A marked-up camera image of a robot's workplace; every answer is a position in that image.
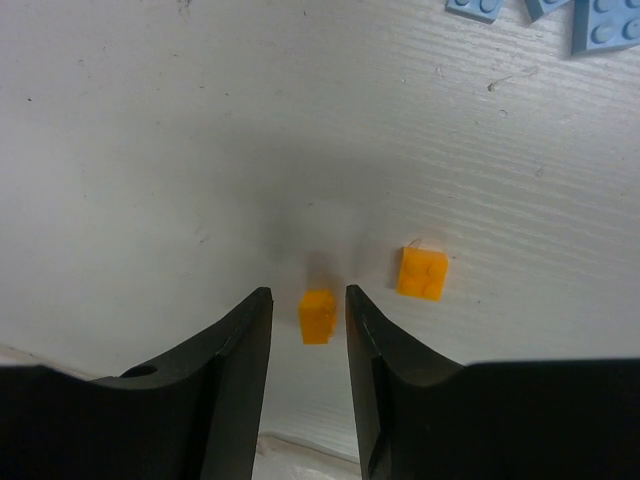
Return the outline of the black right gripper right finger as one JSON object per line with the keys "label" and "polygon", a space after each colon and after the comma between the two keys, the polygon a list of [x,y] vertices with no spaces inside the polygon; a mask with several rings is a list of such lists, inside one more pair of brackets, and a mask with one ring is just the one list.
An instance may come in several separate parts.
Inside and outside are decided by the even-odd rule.
{"label": "black right gripper right finger", "polygon": [[366,479],[635,479],[635,359],[458,364],[356,285],[346,332]]}

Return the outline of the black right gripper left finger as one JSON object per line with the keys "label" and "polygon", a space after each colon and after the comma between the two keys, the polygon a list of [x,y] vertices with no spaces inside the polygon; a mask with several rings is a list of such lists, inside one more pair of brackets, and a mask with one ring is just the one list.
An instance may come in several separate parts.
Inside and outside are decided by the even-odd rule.
{"label": "black right gripper left finger", "polygon": [[271,291],[117,377],[1,370],[5,479],[248,479],[264,398]]}

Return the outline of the orange small square piece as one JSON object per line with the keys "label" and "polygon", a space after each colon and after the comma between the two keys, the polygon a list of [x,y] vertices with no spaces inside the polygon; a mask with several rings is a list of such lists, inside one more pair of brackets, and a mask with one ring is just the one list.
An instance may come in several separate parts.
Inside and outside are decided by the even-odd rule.
{"label": "orange small square piece", "polygon": [[402,249],[396,292],[438,302],[446,283],[449,259],[445,253],[415,247]]}

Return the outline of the orange small round piece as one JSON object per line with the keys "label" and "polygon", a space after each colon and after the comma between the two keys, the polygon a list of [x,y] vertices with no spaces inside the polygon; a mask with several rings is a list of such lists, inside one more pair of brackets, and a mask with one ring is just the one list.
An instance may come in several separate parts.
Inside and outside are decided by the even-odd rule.
{"label": "orange small round piece", "polygon": [[330,290],[307,291],[298,306],[305,345],[328,344],[336,326],[336,302]]}

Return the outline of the light blue square plate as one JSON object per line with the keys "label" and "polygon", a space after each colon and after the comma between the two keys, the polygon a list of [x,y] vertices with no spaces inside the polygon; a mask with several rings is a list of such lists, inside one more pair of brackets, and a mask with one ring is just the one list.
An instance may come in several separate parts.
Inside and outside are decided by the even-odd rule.
{"label": "light blue square plate", "polygon": [[531,22],[558,10],[570,0],[524,0]]}
{"label": "light blue square plate", "polygon": [[639,45],[639,0],[576,0],[571,54]]}

